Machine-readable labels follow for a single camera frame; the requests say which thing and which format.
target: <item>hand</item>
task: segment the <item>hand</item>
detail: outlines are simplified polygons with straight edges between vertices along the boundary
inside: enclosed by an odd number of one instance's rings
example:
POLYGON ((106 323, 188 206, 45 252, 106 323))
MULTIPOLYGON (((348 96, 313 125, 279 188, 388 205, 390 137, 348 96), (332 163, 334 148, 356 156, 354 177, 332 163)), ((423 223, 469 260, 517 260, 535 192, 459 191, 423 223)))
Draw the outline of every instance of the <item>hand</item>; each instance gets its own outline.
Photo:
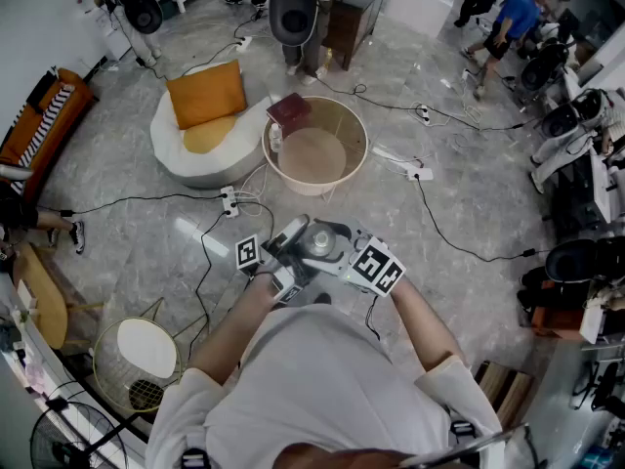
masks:
POLYGON ((508 40, 506 40, 506 35, 497 35, 495 37, 495 39, 493 40, 493 43, 497 46, 497 47, 501 47, 503 44, 508 43, 508 40))

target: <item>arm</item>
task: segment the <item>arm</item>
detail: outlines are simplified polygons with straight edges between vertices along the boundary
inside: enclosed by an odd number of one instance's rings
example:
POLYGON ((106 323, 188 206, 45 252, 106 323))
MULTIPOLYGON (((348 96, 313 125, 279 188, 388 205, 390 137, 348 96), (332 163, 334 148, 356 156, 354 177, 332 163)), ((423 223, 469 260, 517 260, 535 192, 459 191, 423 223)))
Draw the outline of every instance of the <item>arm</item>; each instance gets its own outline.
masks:
POLYGON ((224 320, 193 353, 188 367, 198 368, 224 385, 275 304, 271 290, 271 276, 256 276, 224 320))
POLYGON ((407 277, 397 283, 391 297, 426 371, 451 355, 464 360, 456 338, 407 277))

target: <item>black fan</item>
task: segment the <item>black fan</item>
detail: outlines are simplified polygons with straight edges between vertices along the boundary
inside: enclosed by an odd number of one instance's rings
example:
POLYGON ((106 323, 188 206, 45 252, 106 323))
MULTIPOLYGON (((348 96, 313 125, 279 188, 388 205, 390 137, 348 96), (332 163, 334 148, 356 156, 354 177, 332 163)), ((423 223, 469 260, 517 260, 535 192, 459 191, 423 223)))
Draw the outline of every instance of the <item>black fan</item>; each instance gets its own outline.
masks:
POLYGON ((110 452, 121 450, 127 466, 126 449, 119 437, 119 432, 124 428, 123 424, 114 428, 103 413, 82 403, 68 403, 62 411, 49 409, 39 417, 32 429, 32 467, 116 469, 117 466, 102 455, 101 448, 104 446, 109 446, 107 451, 110 452), (80 426, 80 432, 74 426, 80 426))

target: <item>orange pillow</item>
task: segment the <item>orange pillow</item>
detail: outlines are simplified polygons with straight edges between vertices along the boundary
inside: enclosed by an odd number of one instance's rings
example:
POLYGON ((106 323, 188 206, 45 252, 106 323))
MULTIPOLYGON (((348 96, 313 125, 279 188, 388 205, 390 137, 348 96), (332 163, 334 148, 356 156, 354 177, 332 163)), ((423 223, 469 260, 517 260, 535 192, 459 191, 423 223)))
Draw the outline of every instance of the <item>orange pillow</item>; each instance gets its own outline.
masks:
POLYGON ((181 130, 247 108, 238 61, 170 80, 167 89, 181 130))

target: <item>book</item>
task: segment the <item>book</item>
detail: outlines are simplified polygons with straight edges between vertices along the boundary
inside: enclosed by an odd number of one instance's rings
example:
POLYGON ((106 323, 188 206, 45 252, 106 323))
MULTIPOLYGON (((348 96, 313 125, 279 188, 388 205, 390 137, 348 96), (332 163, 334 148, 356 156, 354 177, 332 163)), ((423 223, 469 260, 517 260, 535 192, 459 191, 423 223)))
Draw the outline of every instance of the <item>book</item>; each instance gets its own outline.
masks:
POLYGON ((311 105, 299 94, 293 93, 267 108, 267 115, 274 123, 285 128, 311 112, 311 105))

